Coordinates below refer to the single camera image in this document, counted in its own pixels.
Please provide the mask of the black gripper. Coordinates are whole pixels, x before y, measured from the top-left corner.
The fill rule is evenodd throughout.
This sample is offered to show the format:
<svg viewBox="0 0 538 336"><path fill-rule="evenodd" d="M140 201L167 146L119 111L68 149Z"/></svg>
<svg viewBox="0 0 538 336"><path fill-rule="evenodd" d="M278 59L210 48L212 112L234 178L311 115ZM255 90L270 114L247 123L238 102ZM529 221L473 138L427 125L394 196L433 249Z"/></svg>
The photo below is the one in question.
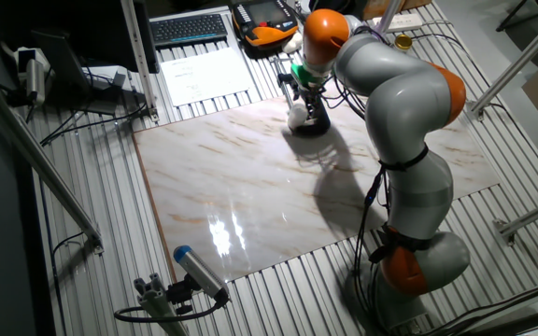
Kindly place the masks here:
<svg viewBox="0 0 538 336"><path fill-rule="evenodd" d="M325 121L328 119L324 103L322 102L322 93L325 92L323 86L303 87L303 103L308 116L312 116L312 105L315 106L315 120Z"/></svg>

